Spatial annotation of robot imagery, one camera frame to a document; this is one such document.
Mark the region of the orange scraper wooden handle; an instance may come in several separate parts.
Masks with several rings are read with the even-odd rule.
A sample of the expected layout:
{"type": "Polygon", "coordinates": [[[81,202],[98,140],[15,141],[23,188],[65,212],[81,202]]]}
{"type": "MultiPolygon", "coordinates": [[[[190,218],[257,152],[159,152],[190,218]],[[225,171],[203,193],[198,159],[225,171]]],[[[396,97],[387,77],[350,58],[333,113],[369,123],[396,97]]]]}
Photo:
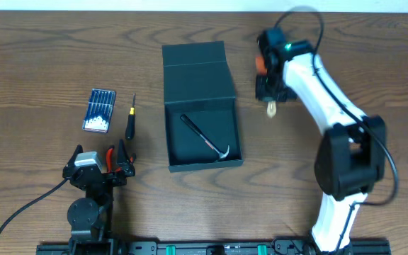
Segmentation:
{"type": "MultiPolygon", "coordinates": [[[[265,75],[267,74],[267,69],[264,65],[264,59],[261,55],[256,56],[255,65],[257,74],[265,75]]],[[[274,101],[269,101],[266,110],[267,116],[273,118],[276,115],[276,103],[274,101]]]]}

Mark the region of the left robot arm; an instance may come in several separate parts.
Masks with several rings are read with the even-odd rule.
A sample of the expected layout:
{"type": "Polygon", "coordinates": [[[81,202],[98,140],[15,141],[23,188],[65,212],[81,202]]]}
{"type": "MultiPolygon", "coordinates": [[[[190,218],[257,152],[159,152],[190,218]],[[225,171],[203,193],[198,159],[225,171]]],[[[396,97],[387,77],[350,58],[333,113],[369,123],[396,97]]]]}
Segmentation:
{"type": "Polygon", "coordinates": [[[123,140],[119,140],[116,165],[111,167],[114,147],[102,162],[97,152],[84,152],[78,145],[63,168],[62,177],[85,196],[74,201],[68,211],[71,226],[68,254],[128,254],[128,243],[116,237],[111,229],[113,219],[113,189],[127,184],[135,175],[136,155],[128,155],[123,140]]]}

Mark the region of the small claw hammer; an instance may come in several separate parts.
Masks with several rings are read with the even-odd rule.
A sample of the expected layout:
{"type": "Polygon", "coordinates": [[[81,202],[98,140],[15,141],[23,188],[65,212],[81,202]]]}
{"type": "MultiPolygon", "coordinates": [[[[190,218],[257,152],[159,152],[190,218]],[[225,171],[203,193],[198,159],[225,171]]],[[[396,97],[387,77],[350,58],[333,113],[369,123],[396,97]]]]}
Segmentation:
{"type": "Polygon", "coordinates": [[[216,147],[216,145],[210,141],[204,133],[201,131],[201,129],[186,115],[182,114],[180,116],[180,119],[195,133],[197,136],[199,136],[209,148],[211,148],[217,155],[217,161],[222,161],[227,158],[229,152],[230,152],[230,146],[227,146],[227,149],[225,151],[222,151],[216,147]]]}

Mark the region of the blue precision screwdriver set case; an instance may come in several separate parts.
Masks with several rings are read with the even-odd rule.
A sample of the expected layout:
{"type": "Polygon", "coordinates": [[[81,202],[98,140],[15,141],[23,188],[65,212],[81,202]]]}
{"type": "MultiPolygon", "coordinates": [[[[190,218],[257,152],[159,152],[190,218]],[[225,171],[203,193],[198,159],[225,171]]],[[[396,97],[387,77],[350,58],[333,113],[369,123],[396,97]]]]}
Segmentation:
{"type": "Polygon", "coordinates": [[[111,123],[116,92],[105,89],[92,89],[82,130],[107,133],[111,123]]]}

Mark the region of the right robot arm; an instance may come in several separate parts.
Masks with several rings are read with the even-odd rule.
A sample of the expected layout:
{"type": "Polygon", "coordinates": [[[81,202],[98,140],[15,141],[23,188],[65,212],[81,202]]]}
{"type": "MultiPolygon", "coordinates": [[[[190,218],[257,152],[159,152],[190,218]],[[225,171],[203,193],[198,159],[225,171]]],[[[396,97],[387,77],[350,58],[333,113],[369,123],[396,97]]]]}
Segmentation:
{"type": "Polygon", "coordinates": [[[279,102],[300,99],[322,135],[314,174],[322,202],[310,240],[297,254],[352,254],[360,206],[385,173],[385,122],[369,117],[341,91],[308,40],[288,42],[280,28],[257,38],[256,99],[274,116],[279,102]]]}

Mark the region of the black yellow screwdriver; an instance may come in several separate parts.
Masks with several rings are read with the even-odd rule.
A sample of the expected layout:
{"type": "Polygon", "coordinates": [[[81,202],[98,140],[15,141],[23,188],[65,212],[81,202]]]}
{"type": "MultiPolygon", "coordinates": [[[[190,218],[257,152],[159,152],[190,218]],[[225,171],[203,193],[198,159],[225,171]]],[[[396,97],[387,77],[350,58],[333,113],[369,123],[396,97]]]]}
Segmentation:
{"type": "Polygon", "coordinates": [[[135,118],[136,118],[135,99],[136,99],[136,93],[133,94],[132,105],[130,106],[130,112],[127,118],[127,126],[125,129],[125,139],[127,140],[132,140],[135,136],[135,118]]]}

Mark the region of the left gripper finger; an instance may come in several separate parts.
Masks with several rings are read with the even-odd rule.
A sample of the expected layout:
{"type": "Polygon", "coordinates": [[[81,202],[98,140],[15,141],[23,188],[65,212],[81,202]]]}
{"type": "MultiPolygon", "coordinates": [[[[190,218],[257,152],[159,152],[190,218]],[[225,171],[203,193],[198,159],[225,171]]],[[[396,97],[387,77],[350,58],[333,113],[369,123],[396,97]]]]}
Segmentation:
{"type": "Polygon", "coordinates": [[[125,143],[122,139],[118,143],[118,153],[116,158],[117,171],[122,171],[124,173],[133,172],[133,159],[128,156],[128,153],[125,148],[125,143]]]}
{"type": "Polygon", "coordinates": [[[83,148],[80,144],[78,144],[71,158],[67,162],[65,169],[73,169],[75,167],[75,161],[76,161],[77,156],[81,154],[82,152],[83,152],[83,148]]]}

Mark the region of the red handled pliers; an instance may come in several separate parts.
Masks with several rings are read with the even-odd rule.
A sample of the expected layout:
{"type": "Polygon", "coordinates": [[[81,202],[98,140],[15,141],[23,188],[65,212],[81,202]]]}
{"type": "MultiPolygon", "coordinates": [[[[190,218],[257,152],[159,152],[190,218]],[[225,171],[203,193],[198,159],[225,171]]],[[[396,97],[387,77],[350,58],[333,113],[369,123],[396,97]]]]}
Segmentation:
{"type": "MultiPolygon", "coordinates": [[[[108,148],[107,152],[106,152],[106,166],[107,166],[107,172],[108,173],[112,172],[112,170],[113,170],[113,167],[112,167],[112,155],[113,155],[114,149],[115,149],[115,146],[111,145],[108,148]]],[[[130,156],[129,162],[131,164],[133,164],[135,160],[136,160],[136,154],[132,154],[130,156]]]]}

